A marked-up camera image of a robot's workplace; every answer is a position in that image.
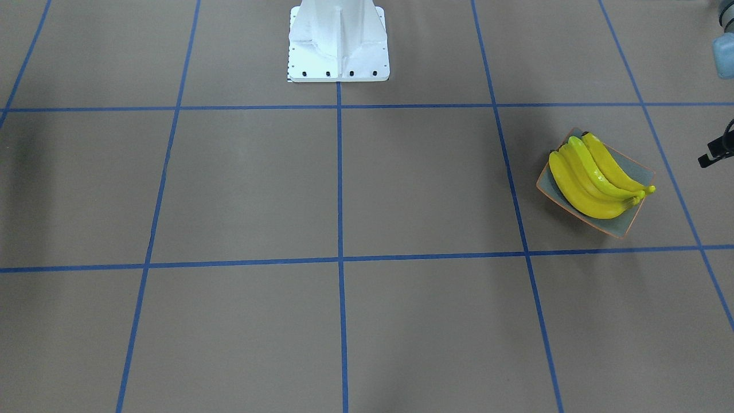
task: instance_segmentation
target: white metal bracket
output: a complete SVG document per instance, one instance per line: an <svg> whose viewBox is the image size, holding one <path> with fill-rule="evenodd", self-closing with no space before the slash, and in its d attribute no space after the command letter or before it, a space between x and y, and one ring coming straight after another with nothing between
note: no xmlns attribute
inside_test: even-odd
<svg viewBox="0 0 734 413"><path fill-rule="evenodd" d="M291 10L289 82L380 82L390 76L385 11L372 0L302 0Z"/></svg>

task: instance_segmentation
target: square plate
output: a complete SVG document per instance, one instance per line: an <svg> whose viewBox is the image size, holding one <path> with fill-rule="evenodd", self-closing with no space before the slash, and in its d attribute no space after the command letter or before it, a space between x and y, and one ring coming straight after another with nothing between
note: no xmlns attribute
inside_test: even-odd
<svg viewBox="0 0 734 413"><path fill-rule="evenodd" d="M561 148L561 146L563 146L568 141L569 137L571 136L580 137L582 134L583 134L583 131L581 131L581 129L579 128L571 129L571 132L569 132L569 134L566 135L561 145L559 145L559 148ZM633 161L632 159L628 158L627 156L616 151L614 148L611 148L609 146L606 146L606 148L609 150L609 153L611 153L614 160L617 161L619 166L622 167L622 169L630 176L630 178L646 186L651 185L653 183L653 181L655 180L654 170L648 167L645 167L643 165L640 165L639 163ZM588 223L590 226L593 226L594 228L598 229L599 231L605 232L611 235L612 237L624 238L625 235L627 235L627 233L630 230L630 227L632 226L632 222L634 222L635 218L637 217L637 212L639 212L640 208L642 208L642 204L644 204L645 199L647 198L647 197L643 198L639 204L628 209L627 211L622 213L619 217L612 218L609 220L591 218L589 216L582 214L576 208L571 206L571 204L566 200L566 198L561 193L561 190L558 188L558 185L556 185L556 181L553 179L553 175L551 174L550 171L551 169L548 167L548 163L546 162L545 167L543 168L543 171L540 173L540 177L538 178L538 181L535 184L535 186L540 190L540 192L545 194L545 196L549 197L553 202L558 204L561 208L568 211L571 215L576 216L578 219L582 220L583 222Z"/></svg>

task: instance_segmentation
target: tiled surface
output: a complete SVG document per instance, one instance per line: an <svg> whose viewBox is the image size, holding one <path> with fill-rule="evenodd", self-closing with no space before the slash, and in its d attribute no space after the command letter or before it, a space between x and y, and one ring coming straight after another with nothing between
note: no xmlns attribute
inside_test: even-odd
<svg viewBox="0 0 734 413"><path fill-rule="evenodd" d="M335 264L151 271L126 411L338 411L338 290Z"/></svg>
<svg viewBox="0 0 734 413"><path fill-rule="evenodd" d="M297 3L0 4L0 410L731 410L715 1L378 1L341 86ZM574 126L657 172L624 240L534 186Z"/></svg>
<svg viewBox="0 0 734 413"><path fill-rule="evenodd" d="M734 334L698 251L533 262L569 412L734 405Z"/></svg>
<svg viewBox="0 0 734 413"><path fill-rule="evenodd" d="M0 276L3 412L115 406L140 272Z"/></svg>
<svg viewBox="0 0 734 413"><path fill-rule="evenodd" d="M553 406L525 260L346 268L351 412L543 412Z"/></svg>

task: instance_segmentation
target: banana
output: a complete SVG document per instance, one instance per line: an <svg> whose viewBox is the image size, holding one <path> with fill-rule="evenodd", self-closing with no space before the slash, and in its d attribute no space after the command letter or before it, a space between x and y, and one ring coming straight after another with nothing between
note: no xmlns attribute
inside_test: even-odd
<svg viewBox="0 0 734 413"><path fill-rule="evenodd" d="M548 164L550 165L553 179L555 179L563 196L566 197L574 208L578 209L584 215L602 220L616 218L624 211L639 203L638 198L629 198L624 201L607 201L591 196L578 183L570 165L568 165L566 159L557 151L550 153Z"/></svg>
<svg viewBox="0 0 734 413"><path fill-rule="evenodd" d="M581 162L581 165L583 165L587 176L589 176L589 179L591 179L594 186L602 193L618 199L628 199L633 197L642 199L645 196L645 192L643 190L624 190L622 188L615 187L609 180L607 180L604 174L599 170L596 162L594 162L594 158L589 153L589 149L586 148L586 145L584 145L583 142L581 142L581 139L578 139L575 136L569 137L568 146L572 150L571 153L578 157L578 160Z"/></svg>
<svg viewBox="0 0 734 413"><path fill-rule="evenodd" d="M584 145L589 149L592 158L597 163L601 173L615 186L628 191L645 191L645 195L649 195L655 192L655 186L650 185L649 187L640 184L634 179L630 178L622 168L617 164L617 161L609 153L609 150L604 146L604 143L599 140L598 137L594 136L591 132L586 132L581 136L581 140Z"/></svg>
<svg viewBox="0 0 734 413"><path fill-rule="evenodd" d="M572 150L568 146L568 144L561 146L558 152L561 154L563 159L568 162L568 165L571 167L571 172L573 172L573 175L578 180L578 183L581 184L581 186L589 193L589 195L593 196L594 198L604 199L607 201L619 200L618 198L615 198L613 196L606 195L594 186L592 180L589 179L589 176L586 174L586 171L584 170L584 166L581 164L581 161L576 155L572 153Z"/></svg>

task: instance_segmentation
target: gray floor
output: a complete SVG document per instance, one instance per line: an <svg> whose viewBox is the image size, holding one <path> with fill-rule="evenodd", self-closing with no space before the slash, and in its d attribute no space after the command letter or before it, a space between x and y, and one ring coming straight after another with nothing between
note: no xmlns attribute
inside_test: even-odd
<svg viewBox="0 0 734 413"><path fill-rule="evenodd" d="M379 0L344 85L297 4L0 1L3 413L734 411L715 1ZM574 126L623 240L535 188Z"/></svg>

